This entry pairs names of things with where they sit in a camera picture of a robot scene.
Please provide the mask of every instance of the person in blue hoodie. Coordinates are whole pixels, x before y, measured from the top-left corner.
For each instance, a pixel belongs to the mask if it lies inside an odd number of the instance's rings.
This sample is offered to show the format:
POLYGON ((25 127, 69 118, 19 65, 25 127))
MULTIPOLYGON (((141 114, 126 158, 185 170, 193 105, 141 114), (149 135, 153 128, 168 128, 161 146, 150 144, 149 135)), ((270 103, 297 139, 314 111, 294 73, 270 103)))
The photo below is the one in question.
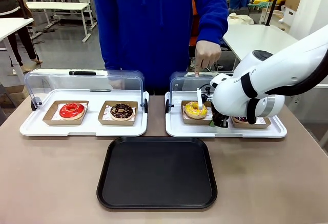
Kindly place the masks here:
MULTIPOLYGON (((195 0, 200 15, 196 43, 197 76, 221 55, 228 29, 226 0, 195 0)), ((186 71, 192 26, 192 0, 95 0, 105 68, 139 70, 146 90, 162 95, 170 76, 186 71)))

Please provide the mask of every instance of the brown table surface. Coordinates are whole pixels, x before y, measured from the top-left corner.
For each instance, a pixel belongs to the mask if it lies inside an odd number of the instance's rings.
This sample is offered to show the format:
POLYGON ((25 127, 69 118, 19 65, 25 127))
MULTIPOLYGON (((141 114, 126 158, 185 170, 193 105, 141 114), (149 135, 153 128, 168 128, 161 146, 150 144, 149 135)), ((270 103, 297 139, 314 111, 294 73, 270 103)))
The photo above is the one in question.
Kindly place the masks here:
MULTIPOLYGON (((150 98, 145 136, 167 136, 164 97, 150 98)), ((108 211, 96 188, 105 137, 24 137, 27 99, 0 127, 0 223, 184 224, 328 222, 328 160, 294 115, 285 139, 206 138, 218 187, 201 211, 108 211)))

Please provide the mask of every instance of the black rectangular serving tray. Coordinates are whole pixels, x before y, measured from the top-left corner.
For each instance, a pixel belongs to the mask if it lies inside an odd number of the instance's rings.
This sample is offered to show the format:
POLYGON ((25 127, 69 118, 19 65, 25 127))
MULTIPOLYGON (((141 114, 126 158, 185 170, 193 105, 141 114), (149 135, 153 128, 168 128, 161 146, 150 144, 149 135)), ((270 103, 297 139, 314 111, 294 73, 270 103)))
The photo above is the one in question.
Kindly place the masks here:
POLYGON ((197 138, 122 137, 108 147, 97 197, 110 209, 202 209, 217 197, 197 138))

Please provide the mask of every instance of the blue sleeve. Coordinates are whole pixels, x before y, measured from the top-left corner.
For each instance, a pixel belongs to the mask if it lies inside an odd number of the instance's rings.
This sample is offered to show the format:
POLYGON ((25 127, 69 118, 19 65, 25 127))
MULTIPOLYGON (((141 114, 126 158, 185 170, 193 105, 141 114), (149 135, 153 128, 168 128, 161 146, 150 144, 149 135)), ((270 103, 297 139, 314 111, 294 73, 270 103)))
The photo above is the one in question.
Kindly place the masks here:
POLYGON ((226 0, 195 0, 200 16, 197 41, 219 43, 228 30, 228 5, 226 0))
POLYGON ((102 58, 106 69, 119 69, 118 9, 116 0, 95 0, 102 58))

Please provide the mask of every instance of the clear plastic lid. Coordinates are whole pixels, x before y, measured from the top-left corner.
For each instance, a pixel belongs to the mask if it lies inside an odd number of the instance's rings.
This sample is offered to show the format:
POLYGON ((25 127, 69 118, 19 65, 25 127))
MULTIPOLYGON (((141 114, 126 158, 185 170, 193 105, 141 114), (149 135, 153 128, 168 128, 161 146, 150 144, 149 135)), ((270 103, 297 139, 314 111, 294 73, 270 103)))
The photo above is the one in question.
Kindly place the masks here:
POLYGON ((81 89, 94 92, 111 90, 140 90, 144 105, 144 76, 138 71, 35 69, 25 75, 25 84, 37 108, 45 94, 55 89, 81 89))
POLYGON ((218 72, 201 72, 199 77, 195 77, 193 72, 175 72, 170 77, 170 107, 172 99, 181 96, 183 93, 194 93, 194 99, 197 100, 197 88, 205 91, 206 87, 210 88, 210 92, 214 88, 210 86, 210 81, 218 74, 218 72))

